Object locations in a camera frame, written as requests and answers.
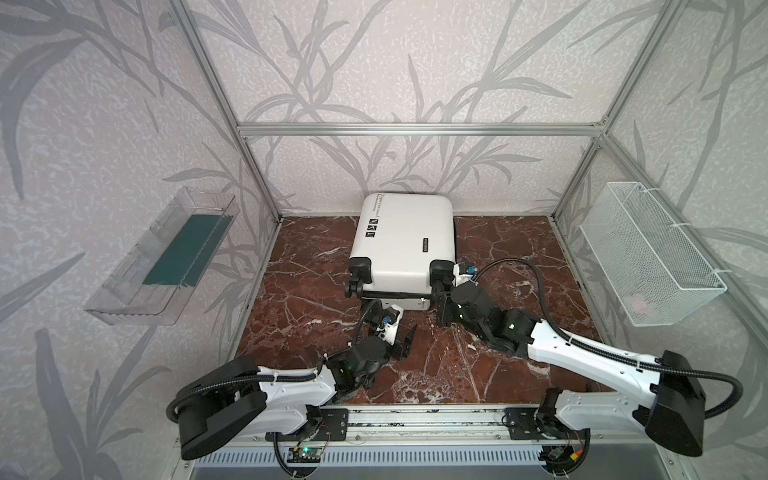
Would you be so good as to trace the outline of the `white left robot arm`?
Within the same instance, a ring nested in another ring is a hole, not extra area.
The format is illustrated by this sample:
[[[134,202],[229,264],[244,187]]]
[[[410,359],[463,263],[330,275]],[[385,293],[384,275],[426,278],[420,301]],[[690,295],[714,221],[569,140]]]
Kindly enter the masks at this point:
[[[416,327],[398,335],[404,311],[379,300],[364,307],[357,325],[366,337],[305,369],[274,369],[237,357],[179,390],[166,408],[178,427],[181,457],[202,458],[244,430],[288,436],[317,431],[321,408],[370,388],[380,370],[408,357]]]

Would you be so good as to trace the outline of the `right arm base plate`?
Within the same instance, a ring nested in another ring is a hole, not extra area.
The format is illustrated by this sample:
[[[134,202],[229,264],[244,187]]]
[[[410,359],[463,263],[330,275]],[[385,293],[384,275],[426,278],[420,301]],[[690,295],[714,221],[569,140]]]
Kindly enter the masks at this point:
[[[557,433],[546,431],[536,419],[538,408],[508,407],[503,411],[501,423],[507,428],[511,440],[559,440]]]

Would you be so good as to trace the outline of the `white hard-shell suitcase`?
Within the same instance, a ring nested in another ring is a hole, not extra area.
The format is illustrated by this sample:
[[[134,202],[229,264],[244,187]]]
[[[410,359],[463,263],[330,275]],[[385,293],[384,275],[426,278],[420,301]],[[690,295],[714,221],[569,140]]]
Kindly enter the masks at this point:
[[[441,195],[372,193],[362,205],[345,296],[426,311],[454,280],[456,231]]]

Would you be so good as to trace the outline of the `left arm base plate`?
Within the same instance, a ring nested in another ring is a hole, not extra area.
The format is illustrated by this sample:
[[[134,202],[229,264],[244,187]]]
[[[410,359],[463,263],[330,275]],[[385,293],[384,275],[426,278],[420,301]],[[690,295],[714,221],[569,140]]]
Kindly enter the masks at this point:
[[[350,411],[346,408],[307,407],[307,422],[298,431],[300,440],[344,441]]]

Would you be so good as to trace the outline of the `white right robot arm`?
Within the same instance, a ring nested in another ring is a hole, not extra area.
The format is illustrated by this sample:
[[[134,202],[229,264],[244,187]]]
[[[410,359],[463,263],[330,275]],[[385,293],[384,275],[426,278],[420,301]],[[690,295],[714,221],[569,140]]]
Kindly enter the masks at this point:
[[[555,365],[610,389],[592,399],[548,390],[537,410],[542,428],[639,429],[667,450],[699,457],[705,421],[735,407],[744,394],[737,378],[695,370],[673,351],[654,357],[568,332],[551,318],[544,299],[540,315],[503,310],[479,285],[482,274],[470,263],[431,263],[429,285],[440,325],[459,324],[499,353]]]

